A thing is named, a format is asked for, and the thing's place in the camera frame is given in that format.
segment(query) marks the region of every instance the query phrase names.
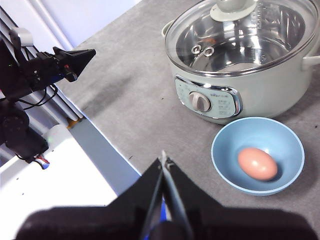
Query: egg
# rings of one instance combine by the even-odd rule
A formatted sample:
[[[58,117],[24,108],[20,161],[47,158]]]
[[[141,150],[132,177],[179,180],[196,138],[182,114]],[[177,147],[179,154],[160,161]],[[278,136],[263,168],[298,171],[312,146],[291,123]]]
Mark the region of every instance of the egg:
[[[240,168],[250,177],[268,181],[273,179],[278,173],[276,161],[266,152],[248,147],[238,154]]]

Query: glass lid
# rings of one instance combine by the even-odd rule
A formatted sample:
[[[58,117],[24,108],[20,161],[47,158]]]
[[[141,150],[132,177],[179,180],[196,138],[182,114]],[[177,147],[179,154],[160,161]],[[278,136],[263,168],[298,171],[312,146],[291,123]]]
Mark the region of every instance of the glass lid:
[[[271,68],[306,47],[319,26],[312,0],[258,0],[250,15],[224,22],[210,15],[216,2],[194,5],[166,34],[167,55],[189,73],[233,77]]]

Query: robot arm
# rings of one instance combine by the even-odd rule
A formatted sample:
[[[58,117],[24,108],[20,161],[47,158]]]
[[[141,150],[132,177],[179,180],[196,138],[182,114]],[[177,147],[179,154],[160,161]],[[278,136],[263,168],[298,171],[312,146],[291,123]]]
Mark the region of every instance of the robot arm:
[[[36,155],[48,149],[48,144],[29,127],[28,115],[17,102],[21,101],[20,98],[44,90],[63,78],[69,82],[77,80],[96,51],[64,51],[54,47],[55,54],[38,52],[36,58],[27,60],[21,47],[33,45],[31,34],[26,29],[17,27],[9,34],[15,58],[0,39],[0,89],[5,96],[0,99],[0,144],[5,143],[21,159],[30,163],[36,160]]]

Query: gray tabletop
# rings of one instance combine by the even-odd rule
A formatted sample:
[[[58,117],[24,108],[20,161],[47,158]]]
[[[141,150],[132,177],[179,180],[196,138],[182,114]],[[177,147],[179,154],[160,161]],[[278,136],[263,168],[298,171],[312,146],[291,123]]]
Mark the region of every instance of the gray tabletop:
[[[314,69],[304,97],[276,118],[304,145],[300,177],[272,196],[239,192],[218,175],[211,160],[211,144],[222,126],[202,120],[180,103],[160,33],[195,3],[143,0],[78,46],[97,54],[78,81],[58,86],[139,171],[166,150],[223,205],[300,213],[320,236],[320,68]]]

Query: bowl rim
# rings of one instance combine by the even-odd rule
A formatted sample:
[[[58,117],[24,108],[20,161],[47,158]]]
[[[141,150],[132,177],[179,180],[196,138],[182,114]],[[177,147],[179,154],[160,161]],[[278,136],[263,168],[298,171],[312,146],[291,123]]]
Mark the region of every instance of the bowl rim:
[[[216,161],[214,159],[214,145],[215,145],[215,142],[217,140],[217,138],[219,137],[219,135],[226,129],[228,128],[229,126],[231,126],[232,124],[235,124],[237,122],[240,122],[240,121],[245,121],[245,120],[251,120],[251,119],[259,119],[259,120],[265,120],[265,121],[270,121],[270,122],[274,122],[276,124],[279,124],[280,126],[284,127],[285,129],[287,129],[294,137],[295,139],[297,140],[297,142],[299,143],[300,145],[300,149],[301,149],[301,153],[302,153],[302,159],[301,159],[301,164],[300,164],[300,168],[298,170],[298,172],[296,173],[296,175],[289,181],[287,182],[285,185],[283,186],[280,186],[280,187],[277,187],[277,188],[274,188],[274,189],[270,189],[270,190],[264,190],[264,191],[259,191],[259,190],[251,190],[251,189],[247,189],[247,188],[244,188],[244,187],[241,187],[233,182],[231,182],[229,179],[227,179],[221,172],[220,170],[218,169],[217,165],[216,165]],[[304,146],[302,145],[302,142],[301,140],[299,139],[299,137],[297,136],[297,134],[291,129],[289,128],[288,126],[284,125],[283,123],[279,122],[279,121],[276,121],[274,119],[270,119],[270,118],[267,118],[267,117],[260,117],[260,116],[252,116],[252,117],[245,117],[245,118],[241,118],[241,119],[237,119],[235,121],[232,121],[230,122],[229,124],[227,124],[226,126],[224,126],[217,134],[216,136],[214,137],[213,139],[213,142],[212,142],[212,145],[211,145],[211,160],[213,162],[213,165],[214,165],[214,168],[215,170],[218,172],[218,174],[228,183],[230,184],[231,186],[233,186],[234,188],[236,189],[239,189],[243,192],[246,192],[246,193],[250,193],[250,194],[257,194],[257,195],[270,195],[270,194],[274,194],[274,193],[278,193],[280,191],[282,191],[283,189],[287,188],[289,185],[291,185],[297,178],[298,176],[300,175],[300,173],[302,172],[302,169],[304,167],[304,164],[305,164],[305,150],[304,150]]]

